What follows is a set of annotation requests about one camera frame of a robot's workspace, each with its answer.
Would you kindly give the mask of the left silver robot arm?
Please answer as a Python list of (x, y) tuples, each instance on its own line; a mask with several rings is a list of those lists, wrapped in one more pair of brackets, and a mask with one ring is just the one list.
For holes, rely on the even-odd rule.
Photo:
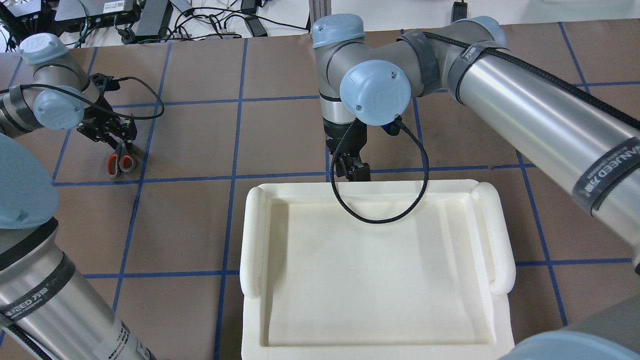
[(113, 148), (111, 176), (130, 173), (136, 117), (105, 100), (120, 80), (89, 75), (54, 34), (30, 35), (17, 51), (33, 83), (1, 92), (1, 328), (39, 360), (153, 360), (57, 246), (53, 178), (16, 141), (38, 129), (76, 129)]

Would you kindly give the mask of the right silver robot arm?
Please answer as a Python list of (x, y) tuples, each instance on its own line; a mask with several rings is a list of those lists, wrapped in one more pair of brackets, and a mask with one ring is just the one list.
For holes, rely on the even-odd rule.
[(416, 136), (402, 122), (411, 99), (446, 89), (625, 241), (639, 272), (639, 121), (518, 57), (491, 17), (411, 30), (372, 48), (356, 14), (310, 28), (326, 145), (335, 177), (368, 182), (366, 127)]

